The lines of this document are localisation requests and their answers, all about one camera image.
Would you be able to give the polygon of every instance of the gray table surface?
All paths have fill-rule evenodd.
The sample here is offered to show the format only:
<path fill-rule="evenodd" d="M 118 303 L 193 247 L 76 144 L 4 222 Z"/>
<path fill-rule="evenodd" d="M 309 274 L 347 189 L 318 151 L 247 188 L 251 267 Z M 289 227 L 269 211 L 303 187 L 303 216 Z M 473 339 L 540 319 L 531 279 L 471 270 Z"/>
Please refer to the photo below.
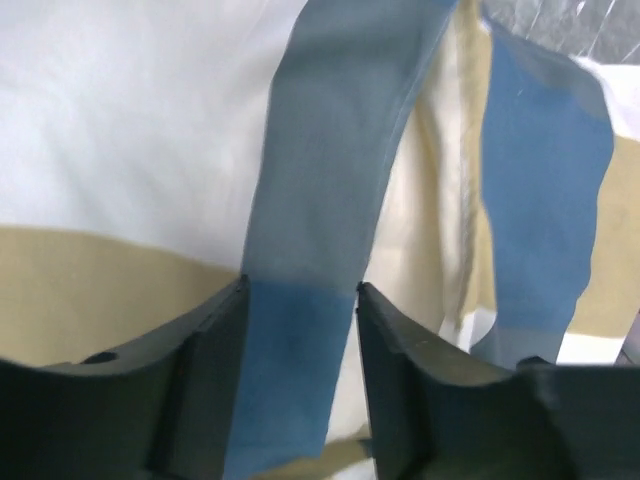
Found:
<path fill-rule="evenodd" d="M 548 49 L 640 65 L 639 0 L 485 0 L 495 20 Z"/>

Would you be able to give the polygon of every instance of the scratched metal surface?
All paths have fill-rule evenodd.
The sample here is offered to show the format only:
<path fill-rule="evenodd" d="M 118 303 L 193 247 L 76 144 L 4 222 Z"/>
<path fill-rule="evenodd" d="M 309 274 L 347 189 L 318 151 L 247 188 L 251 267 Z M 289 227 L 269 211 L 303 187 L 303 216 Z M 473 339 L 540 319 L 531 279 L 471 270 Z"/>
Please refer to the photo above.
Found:
<path fill-rule="evenodd" d="M 513 33 L 567 55 L 640 65 L 638 0 L 485 0 Z"/>

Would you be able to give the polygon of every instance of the blue stripe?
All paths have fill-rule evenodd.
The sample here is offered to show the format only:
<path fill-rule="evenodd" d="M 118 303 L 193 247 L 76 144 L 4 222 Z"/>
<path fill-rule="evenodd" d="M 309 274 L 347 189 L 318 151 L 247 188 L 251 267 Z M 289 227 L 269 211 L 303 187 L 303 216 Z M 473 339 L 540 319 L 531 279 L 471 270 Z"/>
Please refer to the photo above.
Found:
<path fill-rule="evenodd" d="M 527 343 L 523 355 L 555 361 L 591 275 L 598 191 L 613 132 L 590 75 L 566 58 L 494 32 L 482 131 L 498 306 L 493 328 L 537 332 L 537 346 Z M 500 332 L 489 335 L 502 342 Z M 494 357 L 501 349 L 511 352 L 508 361 Z M 514 356 L 513 346 L 501 344 L 486 359 L 511 367 Z"/>
<path fill-rule="evenodd" d="M 453 0 L 309 0 L 273 79 L 225 476 L 324 446 L 355 290 Z"/>

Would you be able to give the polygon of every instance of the scratch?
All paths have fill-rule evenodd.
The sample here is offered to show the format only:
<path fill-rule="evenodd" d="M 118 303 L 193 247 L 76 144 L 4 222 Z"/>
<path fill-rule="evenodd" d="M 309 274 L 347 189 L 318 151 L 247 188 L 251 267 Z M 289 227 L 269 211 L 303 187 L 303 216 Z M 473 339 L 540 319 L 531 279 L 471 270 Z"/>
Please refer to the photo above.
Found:
<path fill-rule="evenodd" d="M 635 47 L 633 47 L 631 49 L 631 51 L 624 56 L 624 58 L 621 60 L 620 63 L 626 62 L 629 59 L 629 57 L 631 57 L 631 55 L 633 55 L 634 53 L 636 53 L 638 51 L 638 48 L 640 48 L 640 43 L 637 44 Z"/>
<path fill-rule="evenodd" d="M 596 42 L 598 41 L 598 38 L 600 38 L 600 34 L 602 33 L 602 30 L 604 30 L 604 25 L 607 22 L 607 18 L 609 18 L 609 14 L 611 13 L 611 10 L 613 9 L 613 6 L 616 4 L 618 0 L 611 0 L 611 4 L 609 5 L 609 8 L 607 9 L 607 13 L 605 13 L 604 18 L 602 19 L 602 23 L 600 23 L 600 28 L 598 29 L 598 32 L 596 33 L 595 38 L 593 39 L 593 42 L 591 43 L 591 46 L 589 47 L 589 52 L 587 53 L 587 57 L 591 57 L 591 53 L 593 52 L 593 48 L 596 46 Z"/>
<path fill-rule="evenodd" d="M 544 0 L 541 0 L 540 3 L 538 4 L 538 11 L 536 12 L 536 16 L 533 18 L 533 22 L 531 22 L 531 26 L 529 27 L 529 31 L 527 32 L 527 35 L 524 37 L 525 39 L 529 39 L 529 35 L 531 34 L 531 31 L 533 30 L 533 27 L 536 25 L 536 22 L 538 21 L 538 17 L 540 16 L 540 12 L 542 12 L 542 6 L 544 5 Z"/>

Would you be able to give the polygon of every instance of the fabric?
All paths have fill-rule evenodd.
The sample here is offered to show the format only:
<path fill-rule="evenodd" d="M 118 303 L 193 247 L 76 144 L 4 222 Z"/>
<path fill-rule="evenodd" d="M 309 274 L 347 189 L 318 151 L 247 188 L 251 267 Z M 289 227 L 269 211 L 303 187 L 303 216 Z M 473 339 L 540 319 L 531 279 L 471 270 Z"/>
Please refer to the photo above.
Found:
<path fill-rule="evenodd" d="M 0 355 L 79 361 L 248 273 L 230 480 L 370 478 L 362 279 L 490 362 L 613 363 L 640 298 L 640 96 L 481 19 L 0 0 Z"/>

